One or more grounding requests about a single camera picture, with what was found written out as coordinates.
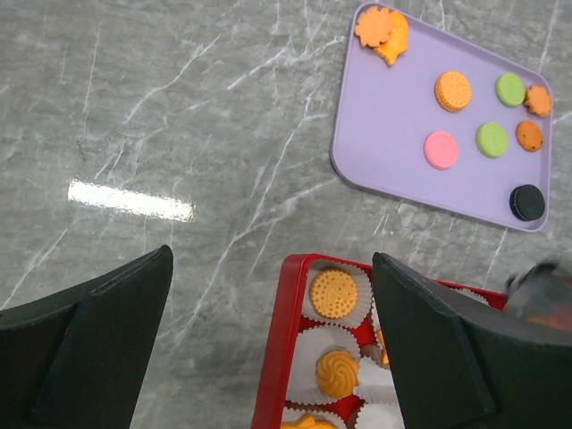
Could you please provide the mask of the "orange swirl cookie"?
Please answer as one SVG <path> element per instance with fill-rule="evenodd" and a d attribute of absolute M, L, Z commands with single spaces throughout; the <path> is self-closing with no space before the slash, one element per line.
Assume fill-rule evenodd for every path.
<path fill-rule="evenodd" d="M 329 351 L 316 363 L 315 377 L 322 394 L 337 400 L 350 396 L 358 382 L 359 363 L 345 349 Z"/>

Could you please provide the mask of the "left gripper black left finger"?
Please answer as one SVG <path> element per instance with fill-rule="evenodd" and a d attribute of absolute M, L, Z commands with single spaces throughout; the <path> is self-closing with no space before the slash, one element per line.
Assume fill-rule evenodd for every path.
<path fill-rule="evenodd" d="M 172 282 L 163 245 L 1 313 L 3 428 L 128 428 Z"/>

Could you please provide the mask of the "brown chip cookie right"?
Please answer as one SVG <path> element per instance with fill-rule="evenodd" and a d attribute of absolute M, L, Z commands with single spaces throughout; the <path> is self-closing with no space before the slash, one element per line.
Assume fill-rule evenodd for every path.
<path fill-rule="evenodd" d="M 543 132 L 532 121 L 522 121 L 517 125 L 516 138 L 526 152 L 536 152 L 543 148 Z"/>

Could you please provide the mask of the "orange fish cookie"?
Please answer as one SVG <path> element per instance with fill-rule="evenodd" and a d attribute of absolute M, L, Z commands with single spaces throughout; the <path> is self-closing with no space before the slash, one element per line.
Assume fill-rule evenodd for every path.
<path fill-rule="evenodd" d="M 335 429 L 336 426 L 327 420 L 306 414 L 296 422 L 282 422 L 281 429 Z"/>
<path fill-rule="evenodd" d="M 386 346 L 385 346 L 385 342 L 384 342 L 384 338 L 383 338 L 383 332 L 381 330 L 378 330 L 375 333 L 375 336 L 376 336 L 377 343 L 378 343 L 380 351 L 381 351 L 381 364 L 383 366 L 387 366 L 387 365 L 389 365 L 389 357 L 387 354 L 387 350 L 386 350 Z"/>

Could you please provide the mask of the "white paper cup middle left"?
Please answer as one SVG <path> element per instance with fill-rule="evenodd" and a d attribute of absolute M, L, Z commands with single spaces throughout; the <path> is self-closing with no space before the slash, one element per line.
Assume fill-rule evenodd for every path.
<path fill-rule="evenodd" d="M 338 401 L 321 393 L 316 377 L 316 363 L 325 353 L 345 349 L 359 363 L 359 347 L 355 336 L 334 326 L 317 326 L 299 334 L 286 399 L 304 405 L 324 405 Z"/>

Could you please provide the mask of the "black sandwich cookie right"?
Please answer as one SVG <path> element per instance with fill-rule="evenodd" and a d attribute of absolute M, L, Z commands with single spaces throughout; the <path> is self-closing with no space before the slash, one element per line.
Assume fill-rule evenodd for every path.
<path fill-rule="evenodd" d="M 535 185 L 524 184 L 511 191 L 509 208 L 517 219 L 532 222 L 544 215 L 546 203 L 543 193 Z"/>

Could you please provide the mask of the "red box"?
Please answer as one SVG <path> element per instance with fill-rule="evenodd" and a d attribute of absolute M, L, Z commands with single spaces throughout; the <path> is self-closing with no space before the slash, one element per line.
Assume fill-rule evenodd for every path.
<path fill-rule="evenodd" d="M 387 366 L 381 364 L 381 351 L 370 319 L 371 308 L 361 325 L 353 329 L 334 324 L 315 322 L 302 315 L 304 299 L 303 283 L 307 280 L 310 264 L 318 258 L 349 263 L 364 269 L 369 277 L 372 288 L 372 299 L 374 299 L 373 261 L 370 265 L 363 265 L 357 262 L 316 253 L 291 255 L 284 260 L 265 350 L 257 402 L 252 418 L 252 425 L 255 428 L 280 428 L 284 406 L 288 402 L 298 404 L 288 401 L 286 394 L 296 341 L 299 334 L 306 329 L 317 326 L 334 326 L 345 329 L 352 333 L 357 339 L 360 359 L 369 357 L 381 368 L 391 371 L 390 360 Z M 507 301 L 506 297 L 499 293 L 489 291 L 480 292 L 452 283 L 437 283 L 450 289 L 471 290 L 484 297 L 489 302 L 490 307 L 496 309 L 502 309 Z M 365 402 L 353 393 L 351 396 L 331 404 L 311 406 L 319 406 L 336 412 L 346 421 L 349 421 L 349 419 L 353 417 L 356 423 L 358 411 L 366 403 L 368 402 Z"/>

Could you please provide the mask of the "white paper cup bottom left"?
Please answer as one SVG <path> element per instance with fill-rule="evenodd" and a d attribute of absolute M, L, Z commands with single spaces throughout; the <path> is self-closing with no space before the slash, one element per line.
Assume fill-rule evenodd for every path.
<path fill-rule="evenodd" d="M 305 416 L 311 416 L 315 421 L 326 421 L 329 424 L 334 425 L 336 428 L 355 427 L 355 419 L 353 417 L 351 417 L 349 421 L 346 421 L 338 413 L 332 412 L 323 407 L 300 405 L 289 402 L 283 408 L 281 423 L 295 425 Z"/>

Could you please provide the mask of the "white paper cup top left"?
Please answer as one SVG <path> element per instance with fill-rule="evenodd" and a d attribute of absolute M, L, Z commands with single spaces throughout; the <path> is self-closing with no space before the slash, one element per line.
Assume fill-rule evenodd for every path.
<path fill-rule="evenodd" d="M 354 309 L 345 317 L 340 319 L 328 319 L 320 316 L 313 309 L 310 299 L 309 299 L 309 288 L 311 281 L 315 276 L 327 268 L 339 268 L 346 271 L 351 275 L 357 284 L 358 297 L 357 304 Z M 324 324 L 334 324 L 342 326 L 345 328 L 358 328 L 361 323 L 366 318 L 370 311 L 372 303 L 372 288 L 366 271 L 356 265 L 351 265 L 349 263 L 335 262 L 332 260 L 326 260 L 323 258 L 318 258 L 310 264 L 307 280 L 303 283 L 304 286 L 304 296 L 303 296 L 303 306 L 302 315 L 309 318 L 315 322 L 320 322 Z"/>

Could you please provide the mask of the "orange dotted round cookie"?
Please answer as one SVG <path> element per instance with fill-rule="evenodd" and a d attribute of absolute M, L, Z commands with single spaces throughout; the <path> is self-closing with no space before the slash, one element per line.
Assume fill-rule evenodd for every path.
<path fill-rule="evenodd" d="M 327 268 L 311 281 L 309 299 L 322 317 L 340 319 L 348 315 L 358 301 L 358 286 L 349 273 Z"/>

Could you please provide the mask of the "white paper cup centre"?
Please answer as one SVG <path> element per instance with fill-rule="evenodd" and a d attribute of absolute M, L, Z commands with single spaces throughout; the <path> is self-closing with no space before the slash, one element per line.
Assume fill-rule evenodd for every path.
<path fill-rule="evenodd" d="M 397 404 L 397 392 L 389 369 L 381 368 L 370 357 L 359 360 L 358 385 L 353 393 L 360 399 L 374 404 Z"/>

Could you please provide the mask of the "green macaron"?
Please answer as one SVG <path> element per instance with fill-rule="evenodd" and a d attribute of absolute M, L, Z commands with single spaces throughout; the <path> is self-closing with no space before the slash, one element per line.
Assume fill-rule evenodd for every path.
<path fill-rule="evenodd" d="M 526 87 L 517 74 L 506 72 L 495 81 L 495 94 L 505 106 L 516 107 L 524 103 Z"/>
<path fill-rule="evenodd" d="M 504 155 L 508 150 L 509 138 L 499 123 L 486 122 L 478 127 L 475 143 L 484 156 L 497 158 Z"/>

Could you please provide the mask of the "green macaron upper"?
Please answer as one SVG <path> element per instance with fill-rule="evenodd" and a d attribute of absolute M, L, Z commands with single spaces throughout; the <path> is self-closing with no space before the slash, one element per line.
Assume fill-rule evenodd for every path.
<path fill-rule="evenodd" d="M 495 94 L 505 106 L 516 107 L 524 103 L 526 87 L 517 74 L 506 72 L 495 81 Z"/>

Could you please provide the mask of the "pink macaron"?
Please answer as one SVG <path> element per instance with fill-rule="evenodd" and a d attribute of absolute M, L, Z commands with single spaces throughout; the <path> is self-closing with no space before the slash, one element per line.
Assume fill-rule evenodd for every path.
<path fill-rule="evenodd" d="M 458 160 L 457 141 L 444 130 L 429 134 L 423 145 L 425 160 L 437 170 L 447 170 Z"/>

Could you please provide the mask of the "white paper cup bottom middle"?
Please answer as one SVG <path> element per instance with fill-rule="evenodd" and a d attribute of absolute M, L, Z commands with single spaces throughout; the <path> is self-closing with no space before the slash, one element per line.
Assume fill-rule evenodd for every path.
<path fill-rule="evenodd" d="M 396 404 L 366 403 L 357 413 L 356 429 L 404 429 L 400 407 Z"/>

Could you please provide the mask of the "lavender tray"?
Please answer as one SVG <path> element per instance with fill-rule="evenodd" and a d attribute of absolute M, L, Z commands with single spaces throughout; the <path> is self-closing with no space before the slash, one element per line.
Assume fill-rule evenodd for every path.
<path fill-rule="evenodd" d="M 548 87 L 539 73 L 408 16 L 408 50 L 393 66 L 349 36 L 341 93 L 332 135 L 331 159 L 346 182 L 362 189 L 411 200 L 509 229 L 536 232 L 546 218 L 517 219 L 509 208 L 511 191 L 535 185 L 544 196 L 551 187 L 552 117 L 530 114 L 524 105 L 505 106 L 495 81 L 506 72 L 526 86 Z M 443 109 L 434 85 L 447 71 L 464 74 L 472 99 L 458 112 Z M 543 132 L 543 148 L 526 152 L 516 138 L 522 121 Z M 484 156 L 475 143 L 479 126 L 497 122 L 507 132 L 508 150 Z M 437 170 L 425 160 L 425 138 L 447 131 L 458 144 L 458 160 Z"/>

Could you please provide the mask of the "metal tongs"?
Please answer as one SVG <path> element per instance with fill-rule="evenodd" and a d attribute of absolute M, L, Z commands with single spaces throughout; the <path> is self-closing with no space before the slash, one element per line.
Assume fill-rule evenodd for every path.
<path fill-rule="evenodd" d="M 571 264 L 543 260 L 506 281 L 504 311 L 517 318 L 571 330 Z"/>

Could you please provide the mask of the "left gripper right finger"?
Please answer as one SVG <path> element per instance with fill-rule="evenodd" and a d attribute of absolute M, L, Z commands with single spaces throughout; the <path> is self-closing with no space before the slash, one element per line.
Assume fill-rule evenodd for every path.
<path fill-rule="evenodd" d="M 570 427 L 571 330 L 488 307 L 384 253 L 373 290 L 406 427 Z"/>

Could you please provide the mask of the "green macaron lower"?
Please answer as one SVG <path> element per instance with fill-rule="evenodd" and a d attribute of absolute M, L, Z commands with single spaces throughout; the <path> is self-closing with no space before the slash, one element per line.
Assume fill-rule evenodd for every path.
<path fill-rule="evenodd" d="M 499 123 L 486 122 L 478 127 L 475 143 L 484 156 L 497 158 L 504 155 L 508 150 L 509 138 Z"/>

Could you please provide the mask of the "orange fish cookie corner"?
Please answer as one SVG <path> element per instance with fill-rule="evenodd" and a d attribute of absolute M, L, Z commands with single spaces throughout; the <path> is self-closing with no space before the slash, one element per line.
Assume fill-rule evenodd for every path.
<path fill-rule="evenodd" d="M 390 18 L 394 24 L 394 30 L 390 34 L 389 40 L 376 47 L 374 51 L 388 66 L 393 66 L 398 56 L 408 50 L 408 21 L 398 11 L 391 11 Z"/>

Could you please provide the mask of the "orange round sandwich cookie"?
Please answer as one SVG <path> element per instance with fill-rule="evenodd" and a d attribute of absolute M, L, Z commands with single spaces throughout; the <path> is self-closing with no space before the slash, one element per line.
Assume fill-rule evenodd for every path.
<path fill-rule="evenodd" d="M 459 71 L 443 73 L 435 82 L 434 93 L 439 105 L 453 113 L 467 107 L 472 99 L 469 80 Z"/>

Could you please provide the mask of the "small orange flower cookie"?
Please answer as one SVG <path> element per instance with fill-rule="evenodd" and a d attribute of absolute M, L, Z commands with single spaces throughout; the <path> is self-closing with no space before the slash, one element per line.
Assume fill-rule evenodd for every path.
<path fill-rule="evenodd" d="M 531 85 L 526 90 L 524 105 L 530 114 L 542 118 L 549 116 L 553 108 L 549 90 L 539 85 Z"/>

